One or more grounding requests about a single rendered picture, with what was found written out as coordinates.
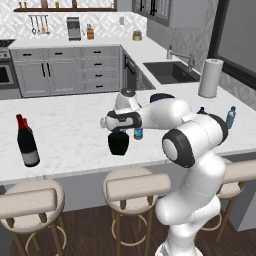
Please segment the black wine bottle red cap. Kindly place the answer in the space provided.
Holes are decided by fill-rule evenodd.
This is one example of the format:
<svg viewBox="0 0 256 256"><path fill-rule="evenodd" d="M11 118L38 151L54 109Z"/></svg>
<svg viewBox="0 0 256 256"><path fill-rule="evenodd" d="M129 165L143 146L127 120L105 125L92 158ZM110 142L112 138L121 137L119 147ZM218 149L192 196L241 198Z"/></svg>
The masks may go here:
<svg viewBox="0 0 256 256"><path fill-rule="evenodd" d="M34 167L40 162L34 136L26 127L22 115L17 114L16 118L18 122L17 142L24 165L26 167Z"/></svg>

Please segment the blue plastic water bottle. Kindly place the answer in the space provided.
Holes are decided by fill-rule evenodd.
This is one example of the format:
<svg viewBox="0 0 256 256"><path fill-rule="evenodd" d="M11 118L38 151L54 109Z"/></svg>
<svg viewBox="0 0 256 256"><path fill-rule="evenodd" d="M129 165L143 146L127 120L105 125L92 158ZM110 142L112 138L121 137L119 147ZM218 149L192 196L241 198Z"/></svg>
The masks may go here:
<svg viewBox="0 0 256 256"><path fill-rule="evenodd" d="M226 117L226 124L228 128L232 127L235 116L236 116L236 107L232 106L231 109L228 111L228 114Z"/></svg>

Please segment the dark dishwasher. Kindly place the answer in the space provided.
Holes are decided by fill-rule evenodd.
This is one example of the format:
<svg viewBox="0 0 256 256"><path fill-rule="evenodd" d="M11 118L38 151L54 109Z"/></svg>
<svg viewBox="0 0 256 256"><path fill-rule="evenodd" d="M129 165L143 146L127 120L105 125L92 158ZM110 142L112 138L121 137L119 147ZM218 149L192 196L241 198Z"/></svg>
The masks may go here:
<svg viewBox="0 0 256 256"><path fill-rule="evenodd" d="M140 70L134 60L127 52L124 52L124 73L123 87L133 89L135 91L155 90L153 84Z"/></svg>

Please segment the white paper towel roll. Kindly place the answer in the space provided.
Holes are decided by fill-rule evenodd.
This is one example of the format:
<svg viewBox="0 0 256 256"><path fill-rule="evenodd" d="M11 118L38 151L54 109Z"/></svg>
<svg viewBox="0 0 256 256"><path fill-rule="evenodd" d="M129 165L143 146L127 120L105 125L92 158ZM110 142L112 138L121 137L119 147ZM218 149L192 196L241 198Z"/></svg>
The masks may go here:
<svg viewBox="0 0 256 256"><path fill-rule="evenodd" d="M198 95L203 98L215 98L224 62L220 59L206 59L202 68Z"/></svg>

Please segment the grey wall cupboards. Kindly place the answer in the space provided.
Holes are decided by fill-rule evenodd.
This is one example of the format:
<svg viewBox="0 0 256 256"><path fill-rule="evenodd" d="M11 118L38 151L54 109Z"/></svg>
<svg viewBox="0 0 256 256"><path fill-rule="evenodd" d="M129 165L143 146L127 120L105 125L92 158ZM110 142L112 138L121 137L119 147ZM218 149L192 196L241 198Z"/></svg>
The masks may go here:
<svg viewBox="0 0 256 256"><path fill-rule="evenodd" d="M132 0L132 10L157 28L202 27L208 5L209 0Z"/></svg>

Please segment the grey toaster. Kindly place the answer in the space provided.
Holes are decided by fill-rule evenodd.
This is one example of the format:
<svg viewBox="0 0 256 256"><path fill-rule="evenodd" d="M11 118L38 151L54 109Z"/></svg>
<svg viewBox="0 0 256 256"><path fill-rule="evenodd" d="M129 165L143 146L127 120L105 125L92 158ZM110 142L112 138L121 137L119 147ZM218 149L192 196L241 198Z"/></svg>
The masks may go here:
<svg viewBox="0 0 256 256"><path fill-rule="evenodd" d="M68 30L68 39L70 41L81 40L80 22L78 17L67 18L67 30Z"/></svg>

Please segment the beige wooden bar stool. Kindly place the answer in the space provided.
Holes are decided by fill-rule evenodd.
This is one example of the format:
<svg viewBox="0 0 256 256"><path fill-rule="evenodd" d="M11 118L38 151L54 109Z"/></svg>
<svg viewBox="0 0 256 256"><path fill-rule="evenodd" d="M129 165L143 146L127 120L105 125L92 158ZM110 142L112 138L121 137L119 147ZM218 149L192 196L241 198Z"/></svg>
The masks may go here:
<svg viewBox="0 0 256 256"><path fill-rule="evenodd" d="M29 256L30 240L40 249L37 233L46 228L52 231L56 256L64 256L64 205L64 189L55 180L19 183L0 196L0 223L11 232L21 256Z"/></svg>
<svg viewBox="0 0 256 256"><path fill-rule="evenodd" d="M256 159L241 162L228 163L224 181L217 191L220 199L228 200L228 205L224 214L219 214L219 223L212 228L204 228L203 231L217 230L216 241L219 242L227 224L236 198L243 192L247 181L256 179Z"/></svg>
<svg viewBox="0 0 256 256"><path fill-rule="evenodd" d="M171 181L166 173L153 174L147 168L114 170L108 173L103 181L103 196L112 211L112 236L116 240L116 256L120 247L134 247L145 243L144 256L148 256L152 227L153 210L161 194L171 190ZM122 216L137 216L138 230L145 224L144 237L135 243L121 240Z"/></svg>

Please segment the grey base cupboards run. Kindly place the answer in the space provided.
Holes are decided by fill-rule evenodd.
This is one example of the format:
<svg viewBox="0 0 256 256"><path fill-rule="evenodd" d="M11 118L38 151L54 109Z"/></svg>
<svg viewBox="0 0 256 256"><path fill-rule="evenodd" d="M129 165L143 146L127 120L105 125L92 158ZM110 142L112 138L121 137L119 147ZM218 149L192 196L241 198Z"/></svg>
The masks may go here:
<svg viewBox="0 0 256 256"><path fill-rule="evenodd" d="M11 50L23 97L118 91L119 53L119 46Z"/></svg>

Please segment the steel oven with hob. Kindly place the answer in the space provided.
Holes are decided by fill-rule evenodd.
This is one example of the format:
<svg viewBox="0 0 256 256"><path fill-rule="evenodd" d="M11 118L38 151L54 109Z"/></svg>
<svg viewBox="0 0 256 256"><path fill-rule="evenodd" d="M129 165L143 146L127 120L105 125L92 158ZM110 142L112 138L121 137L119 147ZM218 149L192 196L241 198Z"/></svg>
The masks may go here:
<svg viewBox="0 0 256 256"><path fill-rule="evenodd" d="M0 39L0 100L19 99L18 84L12 56L9 50L14 39Z"/></svg>

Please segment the dark kitchen sink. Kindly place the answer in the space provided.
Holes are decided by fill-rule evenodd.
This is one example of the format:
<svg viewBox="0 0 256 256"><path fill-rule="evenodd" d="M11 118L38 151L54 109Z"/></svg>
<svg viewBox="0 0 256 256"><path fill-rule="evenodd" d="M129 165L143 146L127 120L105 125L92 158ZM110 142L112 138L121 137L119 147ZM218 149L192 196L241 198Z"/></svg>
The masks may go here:
<svg viewBox="0 0 256 256"><path fill-rule="evenodd" d="M144 63L144 66L162 85L200 81L200 74L193 70L189 71L181 61L150 62Z"/></svg>

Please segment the dark wooden wall shelf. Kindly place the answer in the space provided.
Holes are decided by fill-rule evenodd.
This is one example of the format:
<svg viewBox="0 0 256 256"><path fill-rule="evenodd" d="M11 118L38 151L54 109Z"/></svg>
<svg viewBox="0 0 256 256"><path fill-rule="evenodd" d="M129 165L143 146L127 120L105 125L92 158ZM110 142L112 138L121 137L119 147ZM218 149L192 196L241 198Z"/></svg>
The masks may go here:
<svg viewBox="0 0 256 256"><path fill-rule="evenodd" d="M13 12L117 12L116 8L16 8Z"/></svg>

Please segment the steel tap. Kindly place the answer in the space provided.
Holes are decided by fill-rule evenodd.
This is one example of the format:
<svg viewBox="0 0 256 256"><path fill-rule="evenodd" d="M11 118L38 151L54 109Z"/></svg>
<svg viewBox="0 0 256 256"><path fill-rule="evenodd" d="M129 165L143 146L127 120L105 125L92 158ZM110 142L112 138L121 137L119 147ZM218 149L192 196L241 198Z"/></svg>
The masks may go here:
<svg viewBox="0 0 256 256"><path fill-rule="evenodd" d="M188 66L187 66L187 71L192 72L192 69L195 65L195 54L189 54L188 56L182 55L179 53L174 53L172 52L173 56L181 57L181 58L186 58L188 60Z"/></svg>

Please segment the black framed window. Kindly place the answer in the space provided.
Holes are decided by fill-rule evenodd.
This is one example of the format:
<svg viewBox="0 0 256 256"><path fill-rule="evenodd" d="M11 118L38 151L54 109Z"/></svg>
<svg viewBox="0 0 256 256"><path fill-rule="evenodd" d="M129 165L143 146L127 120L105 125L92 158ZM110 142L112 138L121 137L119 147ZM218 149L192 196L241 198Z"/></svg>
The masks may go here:
<svg viewBox="0 0 256 256"><path fill-rule="evenodd" d="M256 0L219 0L208 58L256 91Z"/></svg>

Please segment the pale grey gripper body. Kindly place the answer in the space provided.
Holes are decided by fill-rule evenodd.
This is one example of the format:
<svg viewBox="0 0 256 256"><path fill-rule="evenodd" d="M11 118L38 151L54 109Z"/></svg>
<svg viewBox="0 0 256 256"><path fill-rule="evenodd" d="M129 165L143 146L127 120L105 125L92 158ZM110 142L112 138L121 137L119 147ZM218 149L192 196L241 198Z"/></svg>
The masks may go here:
<svg viewBox="0 0 256 256"><path fill-rule="evenodd" d="M126 97L118 95L115 101L114 110L116 113L134 112L139 109L141 105L137 101L137 96Z"/></svg>

